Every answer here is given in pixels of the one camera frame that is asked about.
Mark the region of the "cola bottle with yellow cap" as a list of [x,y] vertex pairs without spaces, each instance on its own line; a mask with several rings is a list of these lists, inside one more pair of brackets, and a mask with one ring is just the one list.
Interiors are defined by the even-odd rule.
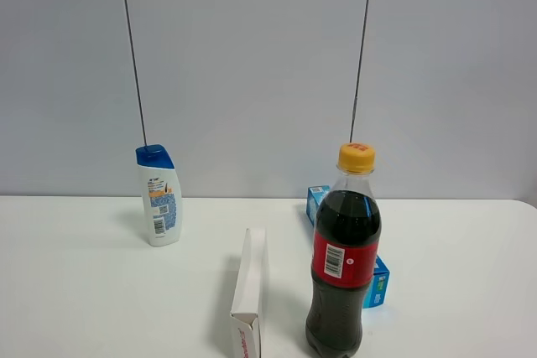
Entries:
[[373,280],[382,221],[369,183],[376,152],[364,143],[340,147],[339,175],[316,212],[305,322],[321,357],[351,357],[362,341],[362,305]]

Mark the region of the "white shampoo bottle blue cap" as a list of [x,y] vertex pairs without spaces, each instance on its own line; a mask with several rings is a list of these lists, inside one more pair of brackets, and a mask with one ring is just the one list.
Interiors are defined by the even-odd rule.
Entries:
[[160,144],[135,150],[143,210],[151,246],[167,246],[180,239],[183,205],[175,165]]

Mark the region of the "white cardboard box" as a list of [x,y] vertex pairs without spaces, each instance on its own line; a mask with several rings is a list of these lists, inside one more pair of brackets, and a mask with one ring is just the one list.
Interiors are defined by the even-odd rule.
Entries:
[[266,230],[247,228],[230,311],[233,356],[261,357],[269,259]]

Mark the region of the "blue green toothpaste box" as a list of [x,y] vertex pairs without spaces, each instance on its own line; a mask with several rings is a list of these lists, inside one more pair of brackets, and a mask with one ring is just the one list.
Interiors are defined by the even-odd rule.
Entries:
[[[329,185],[308,188],[305,213],[312,226],[315,225],[316,213],[319,205],[329,190]],[[373,270],[373,280],[371,281],[368,292],[362,304],[364,309],[375,308],[384,303],[386,290],[388,287],[389,274],[389,269],[380,256],[377,256]]]

